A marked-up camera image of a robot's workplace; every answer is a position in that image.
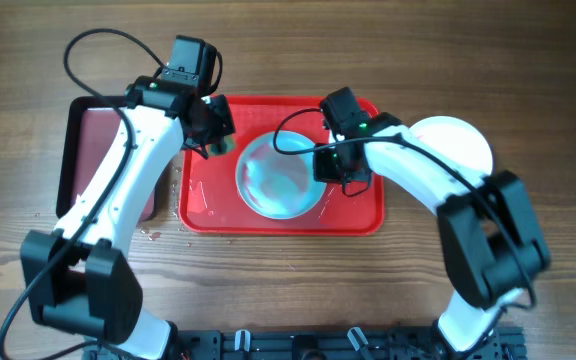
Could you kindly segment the green cleaning sponge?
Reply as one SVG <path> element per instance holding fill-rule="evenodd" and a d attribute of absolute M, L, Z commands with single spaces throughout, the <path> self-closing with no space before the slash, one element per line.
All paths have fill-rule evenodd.
<path fill-rule="evenodd" d="M 210 151 L 215 156 L 225 155 L 236 148 L 236 142 L 231 136 L 227 136 L 210 145 Z"/>

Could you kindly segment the mint plate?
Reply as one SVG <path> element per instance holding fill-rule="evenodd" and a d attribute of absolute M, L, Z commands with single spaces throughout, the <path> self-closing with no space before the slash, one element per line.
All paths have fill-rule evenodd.
<path fill-rule="evenodd" d="M 454 162 L 486 175 L 492 174 L 492 149 L 483 134 L 468 122 L 451 116 L 432 116 L 416 122 L 410 131 Z"/>
<path fill-rule="evenodd" d="M 319 203 L 326 185 L 314 180 L 314 142 L 292 132 L 258 136 L 237 161 L 235 182 L 246 205 L 273 219 L 299 217 Z"/>

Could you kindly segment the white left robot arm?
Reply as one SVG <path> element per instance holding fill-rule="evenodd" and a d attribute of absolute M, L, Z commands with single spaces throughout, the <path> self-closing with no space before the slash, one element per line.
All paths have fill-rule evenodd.
<path fill-rule="evenodd" d="M 144 308 L 130 243 L 170 160 L 233 134 L 232 115 L 223 95 L 138 101 L 117 112 L 116 136 L 80 199 L 51 232 L 24 239 L 23 299 L 36 324 L 85 336 L 90 346 L 122 358 L 175 359 L 177 327 Z"/>

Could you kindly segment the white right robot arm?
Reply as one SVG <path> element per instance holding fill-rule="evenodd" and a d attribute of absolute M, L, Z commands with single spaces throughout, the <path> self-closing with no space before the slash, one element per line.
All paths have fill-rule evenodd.
<path fill-rule="evenodd" d="M 534 282 L 551 255 L 517 175 L 464 166 L 404 125 L 337 129 L 313 152 L 316 180 L 345 185 L 380 175 L 435 215 L 454 292 L 424 354 L 464 359 L 490 343 L 509 309 L 536 307 Z"/>

